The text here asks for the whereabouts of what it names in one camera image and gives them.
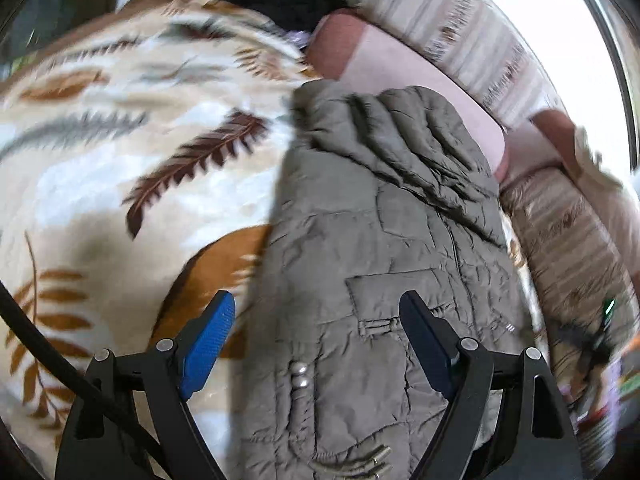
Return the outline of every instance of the black cable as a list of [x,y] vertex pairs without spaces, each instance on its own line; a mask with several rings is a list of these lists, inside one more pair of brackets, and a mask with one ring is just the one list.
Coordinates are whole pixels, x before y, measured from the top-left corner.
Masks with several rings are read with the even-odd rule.
[[102,412],[111,422],[141,444],[158,465],[169,472],[164,453],[158,441],[145,428],[127,415],[118,405],[78,374],[15,303],[14,298],[0,282],[0,317],[13,330],[27,350],[62,384]]

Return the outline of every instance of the beige striped cushion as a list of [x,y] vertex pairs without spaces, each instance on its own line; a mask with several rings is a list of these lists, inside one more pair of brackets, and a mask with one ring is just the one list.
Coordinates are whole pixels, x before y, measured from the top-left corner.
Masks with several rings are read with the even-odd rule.
[[504,126],[564,109],[540,62],[490,0],[359,0],[365,17],[456,81]]
[[567,386],[580,351],[559,341],[549,321],[576,322],[594,333],[604,299],[615,298],[610,342],[622,348],[638,332],[638,300],[631,278],[594,210],[557,168],[520,179],[500,201],[536,285],[556,379]]

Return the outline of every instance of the striped pillow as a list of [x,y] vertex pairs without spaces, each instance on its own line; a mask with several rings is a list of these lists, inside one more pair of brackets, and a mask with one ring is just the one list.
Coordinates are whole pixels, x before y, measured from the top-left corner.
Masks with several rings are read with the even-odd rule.
[[548,76],[490,0],[359,0],[365,17],[457,82],[508,128],[564,109]]

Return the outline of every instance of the silver rivet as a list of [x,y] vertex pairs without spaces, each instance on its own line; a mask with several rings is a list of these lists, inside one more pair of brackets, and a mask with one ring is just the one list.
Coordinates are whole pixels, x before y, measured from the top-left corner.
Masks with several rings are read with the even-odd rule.
[[156,343],[156,348],[161,352],[168,352],[174,347],[174,341],[172,339],[161,339]]
[[470,352],[472,352],[473,350],[478,350],[478,341],[476,341],[475,339],[471,339],[470,337],[465,337],[460,342],[460,345],[462,346],[462,348],[464,348],[465,350],[469,350]]
[[294,377],[291,380],[291,384],[293,384],[295,389],[306,388],[309,386],[309,378],[304,375],[300,375],[298,377]]
[[94,355],[94,359],[96,361],[104,361],[108,359],[108,357],[109,357],[109,351],[106,348],[103,348],[102,350],[98,350]]
[[533,346],[530,346],[529,348],[527,348],[527,357],[529,359],[537,361],[542,357],[542,354],[540,353],[540,350],[538,350],[537,348],[533,348]]
[[302,361],[292,362],[289,366],[289,372],[291,375],[302,375],[308,369],[308,365]]

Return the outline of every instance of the leaf-patterned blanket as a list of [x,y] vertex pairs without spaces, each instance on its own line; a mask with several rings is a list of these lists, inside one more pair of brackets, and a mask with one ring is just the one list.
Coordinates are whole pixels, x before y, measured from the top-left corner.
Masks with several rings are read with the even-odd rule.
[[[289,96],[314,78],[254,12],[175,0],[44,59],[4,93],[0,280],[79,370],[174,336],[220,288],[238,320],[190,409],[234,470],[245,293]],[[72,393],[0,321],[0,415],[51,477]]]

